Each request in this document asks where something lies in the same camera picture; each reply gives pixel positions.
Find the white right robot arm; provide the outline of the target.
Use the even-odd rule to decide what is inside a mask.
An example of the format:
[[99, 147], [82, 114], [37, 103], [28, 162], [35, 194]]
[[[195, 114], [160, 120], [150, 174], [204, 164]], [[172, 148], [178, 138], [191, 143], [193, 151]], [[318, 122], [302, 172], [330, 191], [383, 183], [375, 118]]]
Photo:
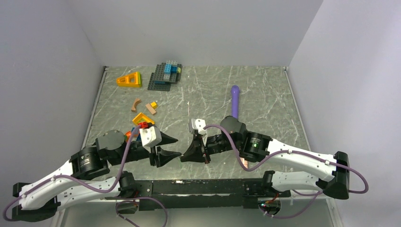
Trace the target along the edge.
[[290, 146], [270, 136], [247, 130], [233, 116], [225, 117], [216, 128], [221, 133], [208, 136], [203, 119], [192, 119], [189, 132], [192, 143], [180, 157], [181, 162], [208, 164], [212, 154], [234, 151], [239, 158], [255, 163], [258, 168], [266, 161], [294, 167], [296, 172], [266, 171], [261, 191], [266, 196], [289, 190], [314, 190], [334, 199], [349, 198], [349, 157], [338, 151], [334, 155], [320, 154]]

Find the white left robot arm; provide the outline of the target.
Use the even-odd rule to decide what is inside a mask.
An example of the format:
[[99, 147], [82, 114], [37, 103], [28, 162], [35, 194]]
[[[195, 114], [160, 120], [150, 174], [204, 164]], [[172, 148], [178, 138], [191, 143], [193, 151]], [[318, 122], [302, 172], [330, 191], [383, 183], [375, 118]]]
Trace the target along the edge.
[[124, 170], [127, 162], [149, 159], [162, 167], [179, 152], [165, 151], [162, 145], [177, 140], [151, 123], [142, 123], [126, 136], [118, 130], [107, 131], [91, 145], [71, 156], [61, 167], [33, 183], [16, 183], [14, 200], [6, 206], [7, 221], [39, 222], [53, 217], [69, 206], [105, 197], [133, 198], [140, 186], [133, 174]]

